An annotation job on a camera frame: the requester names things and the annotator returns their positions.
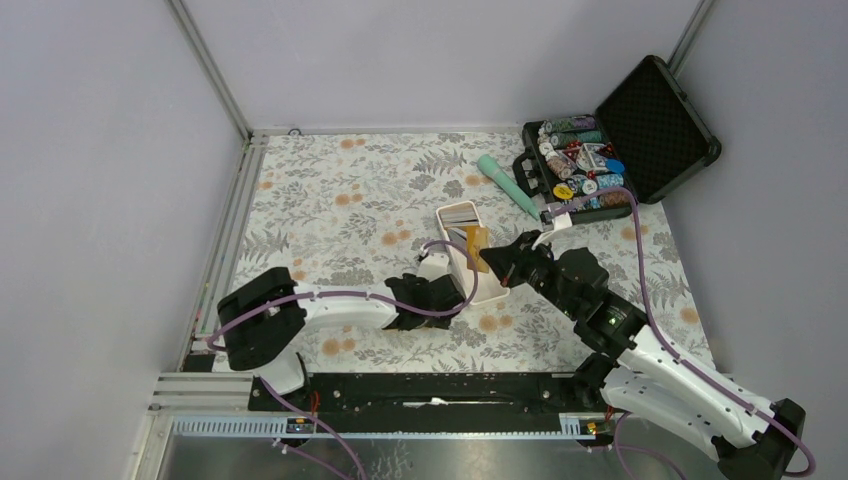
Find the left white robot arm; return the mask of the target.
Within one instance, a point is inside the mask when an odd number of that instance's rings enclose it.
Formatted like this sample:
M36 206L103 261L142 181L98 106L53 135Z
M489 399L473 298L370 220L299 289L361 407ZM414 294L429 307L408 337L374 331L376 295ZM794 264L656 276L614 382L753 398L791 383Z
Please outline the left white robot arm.
M295 281L274 267L219 301L219 327L207 339L233 371L249 372L272 388L288 411L309 401L306 368L293 341L302 332L359 326L409 331L449 327L467 306L452 275L427 279L410 273L360 286L320 286Z

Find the orange leather card holder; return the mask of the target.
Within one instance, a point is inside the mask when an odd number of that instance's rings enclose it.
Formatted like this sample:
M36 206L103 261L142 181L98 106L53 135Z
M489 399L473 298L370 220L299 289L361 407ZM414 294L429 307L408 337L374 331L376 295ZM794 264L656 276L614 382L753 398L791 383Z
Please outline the orange leather card holder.
M489 230L479 225L467 226L463 230L466 233L466 251L471 256L467 268L482 274L489 273L490 268L481 257L481 251L489 247Z

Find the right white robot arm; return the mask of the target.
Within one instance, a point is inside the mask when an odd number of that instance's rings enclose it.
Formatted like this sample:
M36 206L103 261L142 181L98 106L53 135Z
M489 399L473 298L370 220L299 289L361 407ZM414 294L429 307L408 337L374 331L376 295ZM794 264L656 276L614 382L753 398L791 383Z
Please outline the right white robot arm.
M608 272L587 249L555 257L522 234L480 256L507 286L526 284L574 322L600 372L578 379L575 402L646 419L715 461L728 479L781 479L798 451L806 412L740 387L665 339L644 311L608 287Z

